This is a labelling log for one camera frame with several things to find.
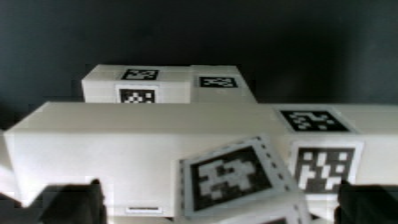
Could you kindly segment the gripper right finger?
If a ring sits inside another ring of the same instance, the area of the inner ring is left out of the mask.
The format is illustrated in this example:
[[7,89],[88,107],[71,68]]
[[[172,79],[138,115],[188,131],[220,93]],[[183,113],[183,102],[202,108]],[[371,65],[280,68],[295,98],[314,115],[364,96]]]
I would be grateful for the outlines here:
[[398,185],[341,182],[334,224],[398,224]]

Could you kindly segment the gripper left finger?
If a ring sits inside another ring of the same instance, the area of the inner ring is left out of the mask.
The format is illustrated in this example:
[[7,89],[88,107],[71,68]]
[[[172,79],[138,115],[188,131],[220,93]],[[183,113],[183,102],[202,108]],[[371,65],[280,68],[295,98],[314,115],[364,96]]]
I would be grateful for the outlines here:
[[46,186],[30,208],[40,210],[37,224],[108,224],[99,180],[88,184]]

